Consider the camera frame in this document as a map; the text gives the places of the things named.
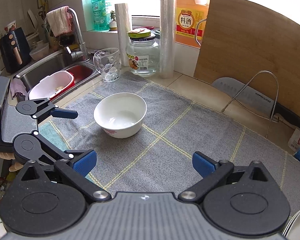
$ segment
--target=wooden cutting board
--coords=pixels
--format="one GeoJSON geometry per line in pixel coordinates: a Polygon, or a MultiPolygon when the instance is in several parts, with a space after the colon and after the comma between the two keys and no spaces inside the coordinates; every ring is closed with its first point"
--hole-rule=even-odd
{"type": "MultiPolygon", "coordinates": [[[[278,102],[300,116],[300,25],[247,0],[210,0],[194,77],[247,83],[260,70],[277,77],[278,102]]],[[[271,75],[260,74],[250,86],[275,99],[271,75]]]]}

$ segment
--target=blue gripper pad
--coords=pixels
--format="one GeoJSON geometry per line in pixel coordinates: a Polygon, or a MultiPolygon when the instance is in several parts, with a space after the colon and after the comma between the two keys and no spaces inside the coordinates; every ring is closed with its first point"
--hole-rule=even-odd
{"type": "Polygon", "coordinates": [[[192,166],[203,178],[216,170],[214,164],[210,163],[197,153],[192,155],[192,166]]]}
{"type": "Polygon", "coordinates": [[[92,151],[85,157],[82,157],[80,160],[75,162],[72,168],[85,177],[96,166],[96,164],[97,153],[95,151],[92,151]]]}

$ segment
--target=glass jar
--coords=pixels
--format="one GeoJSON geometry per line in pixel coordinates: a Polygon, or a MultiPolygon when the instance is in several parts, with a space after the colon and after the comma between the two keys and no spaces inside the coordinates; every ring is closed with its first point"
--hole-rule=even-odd
{"type": "Polygon", "coordinates": [[[130,38],[126,52],[132,73],[144,77],[159,71],[160,47],[154,33],[144,38],[130,38]]]}

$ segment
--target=black lid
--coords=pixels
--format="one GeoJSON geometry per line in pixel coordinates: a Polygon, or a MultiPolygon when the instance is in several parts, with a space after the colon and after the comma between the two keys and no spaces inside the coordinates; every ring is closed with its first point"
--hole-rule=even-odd
{"type": "Polygon", "coordinates": [[[155,34],[151,33],[150,36],[148,37],[143,37],[143,38],[130,38],[132,41],[151,41],[155,39],[155,34]]]}

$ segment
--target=dish soap bottle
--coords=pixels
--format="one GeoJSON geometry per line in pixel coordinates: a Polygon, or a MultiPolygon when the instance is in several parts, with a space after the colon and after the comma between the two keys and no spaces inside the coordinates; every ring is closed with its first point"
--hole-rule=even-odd
{"type": "Polygon", "coordinates": [[[93,11],[93,24],[95,31],[107,31],[110,29],[111,0],[91,0],[93,11]]]}
{"type": "MultiPolygon", "coordinates": [[[[176,42],[200,48],[194,39],[197,23],[206,19],[210,0],[176,0],[176,42]]],[[[206,22],[199,26],[197,38],[202,40],[206,22]]]]}

